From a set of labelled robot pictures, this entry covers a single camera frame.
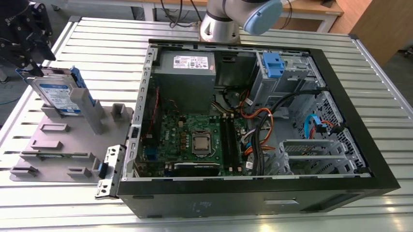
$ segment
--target blue hard drive label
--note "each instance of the blue hard drive label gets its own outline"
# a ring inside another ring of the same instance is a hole
[[[60,88],[60,89],[68,89],[70,87],[66,85],[54,85],[54,84],[40,84],[42,88]]]
[[[71,101],[71,89],[67,85],[39,84],[39,86],[46,98],[63,114],[78,115],[80,113],[80,108]]]

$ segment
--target cpu socket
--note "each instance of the cpu socket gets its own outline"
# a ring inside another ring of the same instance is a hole
[[[206,130],[193,133],[193,154],[199,158],[211,154],[211,133]]]

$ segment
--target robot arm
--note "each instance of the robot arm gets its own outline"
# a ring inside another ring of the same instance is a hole
[[[271,28],[281,14],[281,0],[210,0],[201,36],[209,42],[235,43],[239,26],[251,35],[261,35]]]
[[[51,35],[52,27],[43,3],[0,1],[0,57],[36,76],[43,76],[43,72],[31,51],[36,48],[44,59],[56,60],[50,49]]]

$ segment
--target red wire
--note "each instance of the red wire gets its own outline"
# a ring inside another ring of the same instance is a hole
[[[147,134],[144,135],[144,138],[147,137],[147,135],[150,134],[150,131],[153,129],[154,120],[155,120],[155,113],[157,113],[157,109],[158,109],[158,103],[159,103],[159,87],[157,89],[157,103],[155,103],[155,109],[154,109],[154,113],[153,113],[153,118],[150,120],[150,128],[149,128]]]
[[[324,120],[324,121],[321,121],[321,123],[329,124],[330,127],[334,127],[334,124],[333,124],[330,121]],[[310,130],[309,139],[313,139],[313,138],[314,138],[314,132],[316,132],[316,125],[314,125],[314,127],[312,128],[312,130]]]

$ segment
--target hard drive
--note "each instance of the hard drive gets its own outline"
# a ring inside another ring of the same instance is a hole
[[[87,88],[78,68],[56,69],[43,68],[44,76],[31,76],[26,71],[18,70],[24,81],[32,86],[48,107],[55,107],[62,115],[82,115],[80,108],[71,101],[74,88]]]

